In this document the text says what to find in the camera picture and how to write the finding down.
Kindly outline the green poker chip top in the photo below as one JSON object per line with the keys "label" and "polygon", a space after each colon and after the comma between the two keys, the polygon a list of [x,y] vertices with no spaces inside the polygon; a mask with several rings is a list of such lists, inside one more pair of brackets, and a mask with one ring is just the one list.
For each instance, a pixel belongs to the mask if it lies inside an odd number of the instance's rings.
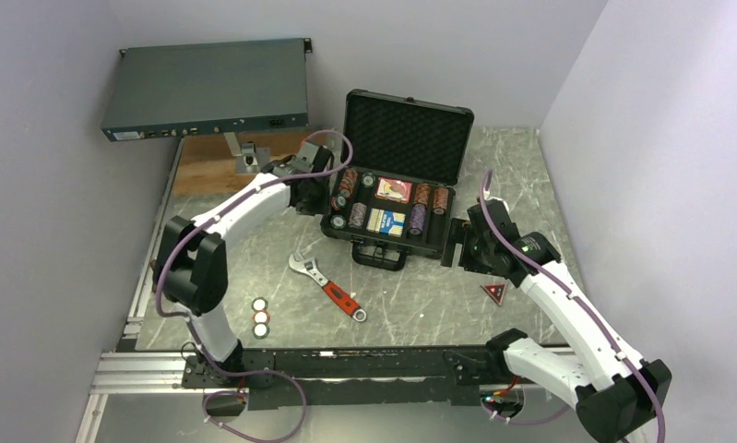
{"label": "green poker chip top", "polygon": [[329,219],[330,226],[336,230],[344,229],[347,226],[346,219],[339,214],[332,215]]}

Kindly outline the green poker chip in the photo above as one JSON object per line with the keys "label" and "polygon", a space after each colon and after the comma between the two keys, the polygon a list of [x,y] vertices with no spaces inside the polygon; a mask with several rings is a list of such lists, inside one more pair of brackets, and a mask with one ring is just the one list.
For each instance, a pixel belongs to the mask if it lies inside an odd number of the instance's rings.
{"label": "green poker chip", "polygon": [[330,226],[336,230],[344,229],[347,226],[346,219],[339,214],[332,215],[329,219]]}
{"label": "green poker chip", "polygon": [[268,307],[268,301],[265,298],[258,297],[252,302],[251,307],[255,312],[264,311]]}
{"label": "green poker chip", "polygon": [[252,333],[255,338],[259,340],[265,339],[270,332],[269,325],[267,323],[256,323],[252,329]]}

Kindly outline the blue texas holdem card box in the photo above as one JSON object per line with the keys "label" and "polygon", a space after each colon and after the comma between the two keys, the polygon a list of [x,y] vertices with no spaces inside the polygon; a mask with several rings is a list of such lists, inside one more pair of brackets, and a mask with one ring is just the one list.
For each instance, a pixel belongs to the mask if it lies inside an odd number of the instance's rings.
{"label": "blue texas holdem card box", "polygon": [[392,210],[370,209],[366,230],[371,233],[380,233],[393,237],[401,237],[406,221],[406,215]]}

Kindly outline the red playing card deck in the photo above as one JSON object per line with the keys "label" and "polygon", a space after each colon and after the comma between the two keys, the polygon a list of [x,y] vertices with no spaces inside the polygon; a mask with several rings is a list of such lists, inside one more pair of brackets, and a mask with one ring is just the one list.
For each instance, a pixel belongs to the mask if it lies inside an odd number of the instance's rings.
{"label": "red playing card deck", "polygon": [[374,195],[379,199],[406,204],[410,202],[412,188],[411,182],[380,177]]}

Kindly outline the black poker set case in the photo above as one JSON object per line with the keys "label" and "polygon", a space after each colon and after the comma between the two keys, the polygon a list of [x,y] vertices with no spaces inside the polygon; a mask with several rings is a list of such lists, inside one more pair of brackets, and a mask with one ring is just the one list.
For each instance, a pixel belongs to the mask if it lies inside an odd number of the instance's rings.
{"label": "black poker set case", "polygon": [[[453,216],[455,186],[465,158],[474,121],[473,112],[465,107],[438,104],[398,97],[368,90],[352,90],[346,96],[340,160],[348,166],[332,179],[327,209],[320,223],[322,233],[330,238],[351,243],[352,259],[364,266],[398,271],[408,257],[441,258],[449,223]],[[359,172],[357,186],[345,209],[335,211],[331,199],[338,193],[339,182],[348,168]],[[373,188],[362,185],[366,173],[376,176]],[[413,185],[409,203],[376,198],[380,177],[403,180]],[[429,184],[432,193],[427,207],[425,227],[420,235],[411,235],[410,215],[417,184]],[[434,215],[432,204],[437,187],[449,190],[445,215]],[[364,203],[368,207],[362,229],[348,226],[351,206]],[[366,230],[370,209],[392,210],[406,215],[401,237]],[[342,215],[347,226],[336,230],[330,226],[332,215]]]}

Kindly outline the green poker chip bottom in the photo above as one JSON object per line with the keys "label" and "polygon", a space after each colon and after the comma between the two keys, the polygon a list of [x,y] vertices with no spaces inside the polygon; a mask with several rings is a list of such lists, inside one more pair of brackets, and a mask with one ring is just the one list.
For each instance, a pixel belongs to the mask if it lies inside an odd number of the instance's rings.
{"label": "green poker chip bottom", "polygon": [[252,329],[252,333],[255,338],[259,340],[265,339],[270,332],[269,325],[267,323],[256,323]]}

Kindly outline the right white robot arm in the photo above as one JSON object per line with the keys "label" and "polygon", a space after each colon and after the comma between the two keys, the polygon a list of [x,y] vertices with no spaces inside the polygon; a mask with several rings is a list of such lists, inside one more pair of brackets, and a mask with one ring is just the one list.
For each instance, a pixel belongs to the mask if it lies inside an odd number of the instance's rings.
{"label": "right white robot arm", "polygon": [[639,437],[651,421],[663,441],[669,367],[660,359],[647,360],[624,341],[577,286],[553,244],[541,233],[520,233],[502,199],[484,200],[468,214],[451,224],[446,259],[461,245],[461,268],[509,281],[551,320],[574,355],[563,357],[519,329],[508,329],[486,342],[482,360],[454,360],[456,377],[530,380],[574,410],[597,442]]}

